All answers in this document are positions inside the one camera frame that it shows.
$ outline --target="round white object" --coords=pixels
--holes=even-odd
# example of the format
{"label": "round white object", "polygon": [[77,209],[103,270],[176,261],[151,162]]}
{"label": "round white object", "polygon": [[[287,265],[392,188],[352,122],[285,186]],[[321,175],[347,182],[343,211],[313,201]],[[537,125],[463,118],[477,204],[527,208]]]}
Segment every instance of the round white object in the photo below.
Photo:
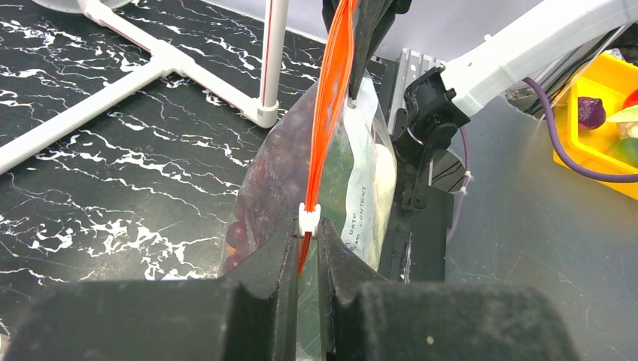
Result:
{"label": "round white object", "polygon": [[[131,1],[132,0],[100,0],[102,4],[111,9],[121,8]],[[82,9],[80,8],[80,4],[77,3],[77,0],[33,0],[33,2],[45,8],[63,13],[82,14]]]}

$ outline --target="white robotic arm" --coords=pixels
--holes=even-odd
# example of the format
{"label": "white robotic arm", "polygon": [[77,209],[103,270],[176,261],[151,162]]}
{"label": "white robotic arm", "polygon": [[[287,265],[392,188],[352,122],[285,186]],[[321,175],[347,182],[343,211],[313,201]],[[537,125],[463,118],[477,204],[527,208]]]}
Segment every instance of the white robotic arm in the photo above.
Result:
{"label": "white robotic arm", "polygon": [[545,0],[445,65],[452,102],[471,117],[491,99],[574,48],[638,20],[638,0]]}

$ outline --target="white label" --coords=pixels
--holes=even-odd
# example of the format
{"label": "white label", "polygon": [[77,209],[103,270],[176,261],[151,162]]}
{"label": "white label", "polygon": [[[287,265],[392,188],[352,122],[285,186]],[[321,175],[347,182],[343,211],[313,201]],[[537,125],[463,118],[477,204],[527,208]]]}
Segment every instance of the white label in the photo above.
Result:
{"label": "white label", "polygon": [[341,239],[368,262],[375,229],[375,144],[371,126],[378,107],[372,79],[365,77],[357,96],[357,107],[343,106],[343,123],[354,158],[345,196],[346,219]]}

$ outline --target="white wall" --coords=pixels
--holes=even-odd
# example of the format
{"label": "white wall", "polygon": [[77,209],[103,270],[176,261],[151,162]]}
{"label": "white wall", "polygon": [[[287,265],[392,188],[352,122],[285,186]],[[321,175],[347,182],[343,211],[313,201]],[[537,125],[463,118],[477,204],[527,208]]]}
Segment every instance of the white wall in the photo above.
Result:
{"label": "white wall", "polygon": [[[266,0],[209,0],[263,18]],[[325,38],[321,0],[289,0],[288,26]],[[377,55],[395,59],[410,49],[443,60],[453,59],[530,10],[541,0],[412,0],[399,15]]]}

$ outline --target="white plastic clip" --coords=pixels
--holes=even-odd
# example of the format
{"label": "white plastic clip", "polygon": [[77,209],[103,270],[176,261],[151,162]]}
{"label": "white plastic clip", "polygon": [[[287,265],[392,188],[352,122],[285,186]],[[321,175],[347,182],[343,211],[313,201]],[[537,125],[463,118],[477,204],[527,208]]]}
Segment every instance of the white plastic clip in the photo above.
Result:
{"label": "white plastic clip", "polygon": [[314,212],[306,212],[305,205],[299,204],[299,235],[304,235],[307,232],[315,235],[317,228],[319,227],[319,218],[321,218],[321,206],[315,205]]}

